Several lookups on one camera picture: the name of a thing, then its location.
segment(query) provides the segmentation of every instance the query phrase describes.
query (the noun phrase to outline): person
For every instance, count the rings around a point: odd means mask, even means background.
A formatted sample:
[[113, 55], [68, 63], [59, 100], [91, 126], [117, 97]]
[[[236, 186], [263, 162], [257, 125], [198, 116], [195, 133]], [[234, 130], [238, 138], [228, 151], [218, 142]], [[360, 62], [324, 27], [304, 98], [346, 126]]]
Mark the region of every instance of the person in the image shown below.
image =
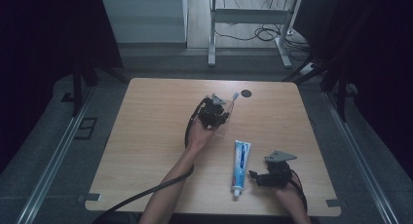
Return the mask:
[[[188, 146], [162, 182], [169, 181], [186, 173], [195, 163], [203, 149], [207, 147], [215, 130], [216, 129], [205, 129], [200, 119], [196, 117], [189, 132]], [[292, 179], [297, 184], [300, 184], [295, 174], [293, 174]], [[139, 224], [169, 223], [184, 184], [185, 179], [155, 192], [146, 205], [140, 217]], [[272, 187], [271, 190], [281, 205], [291, 215], [294, 223], [311, 223], [310, 217], [307, 215], [296, 189], [291, 184], [288, 183], [288, 185], [283, 188]]]

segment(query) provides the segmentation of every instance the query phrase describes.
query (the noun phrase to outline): blue and white tube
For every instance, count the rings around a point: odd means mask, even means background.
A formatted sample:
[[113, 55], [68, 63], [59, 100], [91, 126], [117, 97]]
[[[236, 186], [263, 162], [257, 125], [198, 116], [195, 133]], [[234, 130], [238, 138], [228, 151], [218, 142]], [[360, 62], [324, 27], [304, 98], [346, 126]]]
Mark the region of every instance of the blue and white tube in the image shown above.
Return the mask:
[[235, 141], [235, 162], [234, 162], [234, 178], [232, 190], [234, 196], [238, 198], [244, 189], [244, 179], [246, 163], [248, 161], [249, 149], [251, 143]]

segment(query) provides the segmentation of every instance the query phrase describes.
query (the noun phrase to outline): metal leg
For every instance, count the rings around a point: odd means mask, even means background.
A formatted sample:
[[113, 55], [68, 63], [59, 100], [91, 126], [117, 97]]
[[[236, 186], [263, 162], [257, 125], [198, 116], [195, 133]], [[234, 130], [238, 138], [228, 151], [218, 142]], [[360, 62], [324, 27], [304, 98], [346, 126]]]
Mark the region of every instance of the metal leg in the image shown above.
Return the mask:
[[212, 9], [210, 9], [210, 36], [209, 49], [207, 54], [208, 66], [215, 66], [215, 6], [216, 0], [212, 0]]
[[286, 33], [288, 32], [289, 25], [291, 24], [292, 17], [294, 16], [295, 5], [297, 4], [297, 0], [293, 0], [291, 6], [288, 9], [288, 14], [286, 16], [285, 22], [282, 27], [282, 34], [280, 38], [276, 38], [276, 45], [279, 49], [280, 56], [282, 57], [282, 63], [285, 68], [291, 68], [291, 61], [289, 60], [288, 54], [285, 52], [285, 48], [283, 47]]

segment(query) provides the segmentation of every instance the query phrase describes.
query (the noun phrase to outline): gray floor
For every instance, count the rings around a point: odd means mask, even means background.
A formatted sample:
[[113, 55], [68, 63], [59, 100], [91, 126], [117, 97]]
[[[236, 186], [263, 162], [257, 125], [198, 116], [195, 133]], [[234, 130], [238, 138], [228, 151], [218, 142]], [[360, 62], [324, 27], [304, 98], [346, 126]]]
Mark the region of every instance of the gray floor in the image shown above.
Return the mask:
[[[219, 51], [217, 66], [207, 66], [206, 50], [151, 49], [136, 56], [139, 48], [121, 48], [126, 76], [183, 79], [280, 81], [290, 70], [282, 67], [274, 51]], [[97, 69], [85, 117], [97, 118], [90, 140], [73, 140], [34, 223], [92, 223], [98, 212], [88, 211], [79, 196], [86, 195], [94, 179], [106, 140], [122, 103], [127, 84]], [[317, 77], [301, 85], [309, 119], [319, 143], [337, 197], [338, 217], [314, 217], [314, 223], [384, 223], [355, 164], [343, 135], [338, 131]], [[0, 223], [15, 223], [39, 176], [69, 125], [72, 104], [60, 102], [71, 92], [71, 77], [56, 83], [54, 98], [18, 154], [0, 176]], [[389, 198], [399, 223], [413, 223], [413, 185], [392, 154], [347, 99], [348, 125], [371, 170]], [[181, 216], [173, 223], [283, 223], [276, 217]]]

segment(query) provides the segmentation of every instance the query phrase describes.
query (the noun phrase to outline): wooden tabletop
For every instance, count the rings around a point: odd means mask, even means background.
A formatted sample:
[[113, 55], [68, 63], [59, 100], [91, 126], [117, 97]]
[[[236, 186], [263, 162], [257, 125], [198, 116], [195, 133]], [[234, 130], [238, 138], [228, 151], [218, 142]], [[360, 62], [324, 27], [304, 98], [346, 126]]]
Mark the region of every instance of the wooden tabletop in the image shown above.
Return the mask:
[[[225, 136], [215, 136], [195, 163], [175, 212], [286, 215], [270, 189], [249, 175], [240, 198], [233, 199], [238, 139], [252, 144], [247, 169], [259, 174], [268, 172], [264, 157], [275, 150], [297, 156], [288, 163], [300, 176], [309, 214], [339, 215], [340, 207], [326, 203], [336, 195], [294, 84], [178, 79], [131, 80], [90, 190], [100, 201], [86, 201], [86, 208], [106, 210], [158, 185], [181, 155], [189, 117], [205, 95], [231, 99], [242, 90], [252, 96], [236, 100]], [[143, 211], [149, 198], [120, 210]]]

